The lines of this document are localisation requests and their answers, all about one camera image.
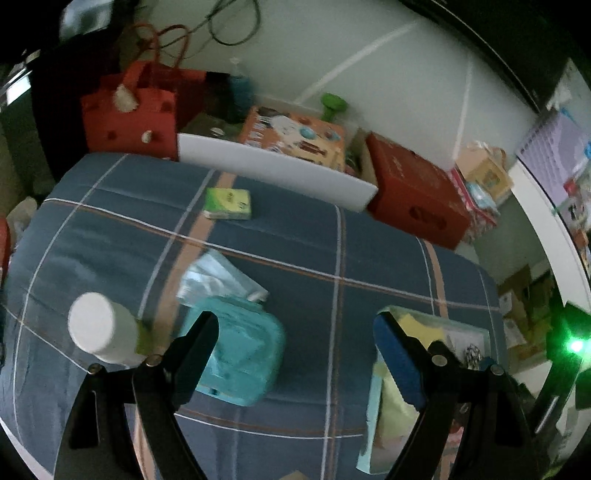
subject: bed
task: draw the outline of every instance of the bed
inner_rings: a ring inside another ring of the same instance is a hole
[[[208,186],[248,189],[252,220],[206,219]],[[180,277],[208,248],[269,291],[265,309],[287,335],[263,400],[238,407],[195,393],[177,413],[211,480],[278,480],[295,470],[314,480],[367,478],[355,466],[376,359],[371,322],[387,305],[487,328],[492,355],[506,366],[495,284],[453,252],[366,214],[233,174],[89,154],[41,205],[0,294],[7,350],[0,417],[49,473],[96,362],[68,334],[74,299],[98,291],[124,305],[163,351],[186,314],[175,297]],[[133,420],[131,413],[144,475],[158,478]]]

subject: plastic bag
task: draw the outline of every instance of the plastic bag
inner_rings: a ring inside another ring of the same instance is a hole
[[[483,189],[480,185],[473,181],[466,182],[466,188],[470,192],[470,196],[476,202],[476,204],[483,210],[489,209],[500,215],[499,210],[496,208],[495,201],[492,199],[490,194]]]
[[[230,295],[250,301],[265,301],[269,292],[212,249],[189,265],[177,292],[179,302],[188,307],[206,297]]]

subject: screw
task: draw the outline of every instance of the screw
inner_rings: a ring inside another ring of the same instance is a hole
[[[431,357],[431,362],[433,362],[438,367],[445,367],[447,365],[447,358],[443,355],[433,355]]]
[[[90,375],[96,375],[101,370],[103,370],[103,366],[101,364],[92,364],[90,367],[88,367],[88,373]]]
[[[491,365],[491,372],[493,375],[497,375],[498,377],[500,377],[502,374],[505,373],[505,370],[503,370],[503,367],[501,367],[500,365]]]
[[[149,367],[156,367],[162,361],[162,355],[150,355],[146,359],[146,365]]]

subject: green light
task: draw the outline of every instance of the green light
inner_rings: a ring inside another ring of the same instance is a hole
[[[569,350],[574,353],[579,353],[583,349],[583,341],[582,340],[575,340],[574,342],[570,342]]]

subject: white bottle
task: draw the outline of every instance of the white bottle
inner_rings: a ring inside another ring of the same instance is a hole
[[[123,305],[97,292],[78,297],[68,314],[68,331],[80,350],[108,364],[135,367],[146,358],[136,353],[139,329]]]

